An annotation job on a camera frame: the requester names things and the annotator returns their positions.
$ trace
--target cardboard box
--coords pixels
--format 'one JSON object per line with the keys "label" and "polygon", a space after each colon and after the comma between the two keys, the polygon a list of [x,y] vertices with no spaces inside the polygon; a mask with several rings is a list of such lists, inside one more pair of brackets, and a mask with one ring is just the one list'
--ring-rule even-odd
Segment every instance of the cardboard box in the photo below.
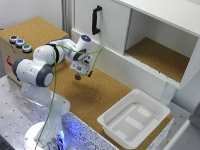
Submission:
{"label": "cardboard box", "polygon": [[33,51],[52,40],[68,36],[66,32],[40,17],[32,18],[0,31],[0,49],[6,74],[20,85],[22,83],[17,80],[12,72],[12,64],[18,58],[33,59],[33,52],[23,53],[22,49],[10,44],[9,37],[12,35],[17,35],[19,39],[25,40],[26,44],[32,46]]}

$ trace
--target white robotic arm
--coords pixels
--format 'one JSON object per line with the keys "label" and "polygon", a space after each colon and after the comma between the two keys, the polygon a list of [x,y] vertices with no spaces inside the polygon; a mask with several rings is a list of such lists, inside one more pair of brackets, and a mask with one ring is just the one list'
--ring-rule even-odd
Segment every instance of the white robotic arm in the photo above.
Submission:
{"label": "white robotic arm", "polygon": [[[21,92],[30,101],[50,108],[53,92],[47,89],[53,80],[52,65],[54,65],[53,48],[56,56],[56,63],[59,64],[66,54],[66,59],[71,62],[70,68],[79,74],[86,75],[91,70],[93,57],[86,53],[90,47],[90,38],[82,35],[77,44],[68,38],[51,41],[47,45],[38,47],[33,53],[33,60],[17,59],[13,64],[13,73],[18,80],[23,82]],[[49,143],[55,143],[58,135],[62,132],[62,115],[70,109],[68,100],[55,94],[54,104],[48,122],[40,138],[37,150],[55,149],[49,147]],[[41,130],[34,137],[35,144]]]}

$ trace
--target cabinet door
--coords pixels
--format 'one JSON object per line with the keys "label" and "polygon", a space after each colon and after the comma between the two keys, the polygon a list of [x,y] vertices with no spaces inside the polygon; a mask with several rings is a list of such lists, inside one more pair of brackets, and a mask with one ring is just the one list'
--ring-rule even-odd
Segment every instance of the cabinet door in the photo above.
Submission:
{"label": "cabinet door", "polygon": [[[92,13],[97,6],[102,7],[97,12],[97,28],[101,31],[93,35]],[[125,49],[129,17],[130,8],[113,0],[75,0],[75,29],[120,54]]]}

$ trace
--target cork surface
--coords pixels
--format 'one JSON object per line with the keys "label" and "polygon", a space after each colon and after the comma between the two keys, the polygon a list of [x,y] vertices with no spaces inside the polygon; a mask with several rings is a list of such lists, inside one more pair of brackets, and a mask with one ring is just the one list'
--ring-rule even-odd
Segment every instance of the cork surface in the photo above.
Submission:
{"label": "cork surface", "polygon": [[[97,122],[97,118],[131,92],[131,89],[96,68],[90,78],[84,76],[77,81],[75,80],[76,72],[70,69],[70,63],[67,61],[58,64],[57,73],[56,93],[70,101],[70,111],[120,150],[123,150],[105,134],[102,126]],[[48,88],[53,90],[54,81]],[[171,114],[167,116],[137,150],[146,149],[172,119]]]}
{"label": "cork surface", "polygon": [[26,44],[30,44],[34,50],[68,34],[42,18],[35,17],[0,31],[0,36],[7,42],[12,35],[24,39]]}
{"label": "cork surface", "polygon": [[125,53],[181,82],[189,58],[149,38],[145,38]]}

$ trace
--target black handle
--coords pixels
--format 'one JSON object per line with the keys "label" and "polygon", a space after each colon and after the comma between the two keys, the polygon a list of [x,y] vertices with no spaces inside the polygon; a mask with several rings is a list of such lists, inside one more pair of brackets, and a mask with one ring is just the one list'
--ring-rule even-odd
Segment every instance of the black handle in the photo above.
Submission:
{"label": "black handle", "polygon": [[93,35],[100,32],[100,29],[97,28],[97,12],[100,10],[102,10],[101,6],[97,6],[97,8],[93,10],[93,14],[92,14],[92,34]]}

